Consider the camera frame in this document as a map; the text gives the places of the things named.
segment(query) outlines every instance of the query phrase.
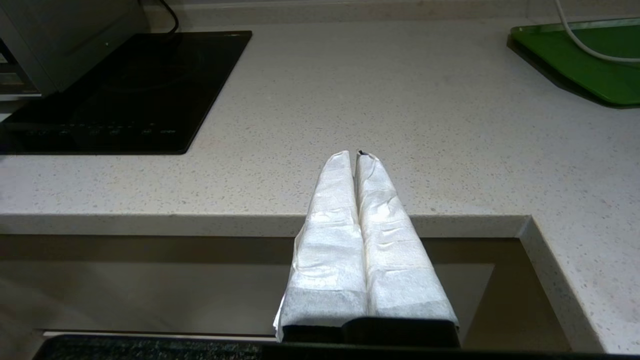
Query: gray appliance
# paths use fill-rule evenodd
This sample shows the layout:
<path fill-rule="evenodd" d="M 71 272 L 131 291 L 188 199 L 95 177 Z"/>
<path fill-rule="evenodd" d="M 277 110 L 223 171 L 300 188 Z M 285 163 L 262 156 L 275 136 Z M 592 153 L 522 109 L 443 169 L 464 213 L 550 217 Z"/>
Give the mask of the gray appliance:
<path fill-rule="evenodd" d="M 147 28 L 138 0 L 0 0 L 0 101 L 61 92 Z"/>

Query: white cable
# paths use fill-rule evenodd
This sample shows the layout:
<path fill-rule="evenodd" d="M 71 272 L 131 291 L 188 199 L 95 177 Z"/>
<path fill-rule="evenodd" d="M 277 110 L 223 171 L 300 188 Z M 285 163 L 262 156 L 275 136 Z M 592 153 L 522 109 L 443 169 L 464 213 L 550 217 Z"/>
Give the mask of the white cable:
<path fill-rule="evenodd" d="M 577 36 L 575 36 L 573 31 L 571 30 L 571 27 L 569 27 L 569 24 L 567 23 L 566 18 L 564 17 L 564 11 L 562 10 L 562 6 L 560 5 L 560 0 L 556 0 L 556 8 L 558 10 L 558 15 L 560 15 L 560 21 L 562 21 L 562 25 L 564 26 L 564 29 L 566 30 L 567 35 L 569 35 L 571 40 L 573 40 L 573 42 L 575 42 L 575 44 L 578 45 L 579 48 L 584 50 L 589 55 L 592 55 L 598 59 L 603 59 L 607 61 L 616 61 L 616 62 L 623 62 L 623 63 L 640 63 L 640 58 L 619 58 L 617 56 L 600 54 L 599 52 L 591 49 L 587 45 L 584 45 L 580 41 L 580 39 Z"/>

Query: black cable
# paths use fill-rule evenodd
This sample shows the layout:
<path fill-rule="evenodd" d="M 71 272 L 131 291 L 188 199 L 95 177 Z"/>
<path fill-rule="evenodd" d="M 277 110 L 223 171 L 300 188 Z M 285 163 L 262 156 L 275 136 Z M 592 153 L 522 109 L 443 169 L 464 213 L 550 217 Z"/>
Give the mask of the black cable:
<path fill-rule="evenodd" d="M 173 9 L 171 8 L 171 6 L 169 6 L 169 4 L 167 4 L 165 0 L 158 0 L 158 1 L 166 8 L 166 11 L 168 11 L 173 17 L 173 29 L 169 30 L 169 32 L 167 33 L 171 35 L 176 30 L 178 30 L 178 26 L 180 25 L 180 22 L 178 21 L 178 17 L 175 15 L 175 12 L 173 12 Z"/>

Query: black glass cooktop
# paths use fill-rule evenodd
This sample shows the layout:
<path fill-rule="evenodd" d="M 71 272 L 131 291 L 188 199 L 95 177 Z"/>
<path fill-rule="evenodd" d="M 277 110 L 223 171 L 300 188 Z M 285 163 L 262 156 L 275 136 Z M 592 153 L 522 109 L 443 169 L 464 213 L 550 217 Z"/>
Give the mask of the black glass cooktop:
<path fill-rule="evenodd" d="M 69 89 L 0 123 L 0 153 L 184 154 L 250 38 L 134 35 Z"/>

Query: appliance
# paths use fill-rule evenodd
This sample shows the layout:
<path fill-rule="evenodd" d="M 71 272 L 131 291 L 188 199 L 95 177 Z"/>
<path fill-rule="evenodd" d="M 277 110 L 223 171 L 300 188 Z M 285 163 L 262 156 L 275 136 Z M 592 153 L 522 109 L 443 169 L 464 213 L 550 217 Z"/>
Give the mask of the appliance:
<path fill-rule="evenodd" d="M 137 34 L 0 123 L 4 154 L 183 154 L 250 31 Z"/>
<path fill-rule="evenodd" d="M 146 29 L 136 0 L 0 0 L 0 101 L 63 91 Z"/>

